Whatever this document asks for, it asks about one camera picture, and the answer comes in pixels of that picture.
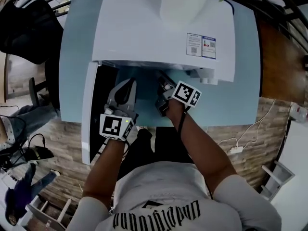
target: black metal railing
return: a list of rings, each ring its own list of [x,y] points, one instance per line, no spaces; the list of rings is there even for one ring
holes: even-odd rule
[[[26,6],[29,2],[32,0],[26,0],[20,7]],[[289,37],[293,38],[306,53],[308,53],[308,47],[305,46],[300,38],[308,45],[308,38],[307,35],[305,35],[300,28],[292,21],[294,19],[299,19],[304,27],[308,29],[308,19],[304,16],[302,11],[299,9],[298,6],[303,4],[308,4],[308,0],[282,0],[285,3],[285,7],[279,7],[278,5],[274,4],[273,2],[269,0],[260,0],[261,3],[263,3],[262,6],[259,6],[256,2],[256,0],[233,0],[235,2],[238,2],[255,12],[261,14],[262,16],[266,17],[269,21],[279,26],[279,28],[282,29],[282,31],[288,35]],[[65,2],[63,4],[59,4],[58,6],[53,7],[52,9],[54,11],[58,10],[59,8],[62,8],[64,6],[67,6],[70,4],[70,1]],[[292,12],[287,14],[285,12],[285,9],[290,9]],[[67,12],[58,13],[56,14],[57,17],[67,14]],[[288,27],[288,23],[298,32],[298,34],[294,34],[290,31]]]

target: white cable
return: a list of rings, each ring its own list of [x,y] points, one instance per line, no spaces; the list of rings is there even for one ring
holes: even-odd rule
[[[249,142],[247,142],[247,144],[244,146],[243,149],[245,149],[245,147],[246,147],[249,143],[256,143],[257,140],[258,140],[258,138],[259,138],[259,127],[261,126],[261,123],[262,123],[262,121],[264,120],[264,118],[265,118],[265,117],[269,114],[269,112],[271,111],[272,107],[274,106],[275,101],[276,101],[276,100],[273,101],[273,103],[271,104],[271,106],[270,106],[269,110],[266,112],[266,114],[265,114],[261,119],[259,119],[257,122],[255,122],[254,124],[250,125],[250,126],[245,130],[245,132],[241,135],[241,137],[240,137],[239,139],[236,139],[235,137],[232,137],[232,138],[230,138],[230,139],[222,140],[222,141],[220,141],[218,144],[220,144],[221,142],[224,142],[224,141],[229,141],[229,140],[235,139],[235,140],[236,140],[235,148],[237,149],[237,148],[238,148],[238,145],[239,145],[239,141],[240,141],[241,138],[244,136],[244,134],[245,134],[253,125],[255,125],[255,124],[257,124],[257,123],[260,122],[260,124],[259,124],[258,127],[257,127],[257,139],[256,139],[255,141],[249,141]]]

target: label sticker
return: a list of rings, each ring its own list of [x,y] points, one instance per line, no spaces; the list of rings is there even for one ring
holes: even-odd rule
[[[197,34],[187,34],[186,54],[190,56],[202,56],[202,36]]]
[[[202,36],[202,57],[216,59],[216,39]]]

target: table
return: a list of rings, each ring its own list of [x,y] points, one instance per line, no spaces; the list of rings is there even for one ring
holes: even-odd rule
[[[217,86],[203,85],[188,79],[184,72],[171,71],[175,81],[183,80],[196,86],[203,94],[197,108],[190,114],[200,126],[232,126],[252,124],[256,120],[260,87],[260,50],[254,12],[236,2],[234,27],[236,41],[236,67],[234,82],[220,82]],[[93,42],[102,0],[72,0],[61,46],[59,69],[59,95],[63,121],[81,122],[83,93],[88,64],[92,58]],[[119,70],[118,80],[128,78],[137,71],[138,85],[142,87],[144,69]],[[170,126],[161,118],[154,100],[144,99],[140,93],[136,111],[138,125]]]

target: shoe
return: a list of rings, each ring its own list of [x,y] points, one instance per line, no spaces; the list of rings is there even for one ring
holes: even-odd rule
[[[55,173],[56,174],[56,176],[60,176],[61,174],[60,174],[60,172],[59,171],[57,171],[57,170],[51,170],[51,172],[53,172],[53,173]]]
[[[148,127],[140,127],[140,126],[136,126],[136,128],[137,128],[137,131],[139,131],[139,130],[141,130],[141,129],[146,129],[146,130],[148,130]]]

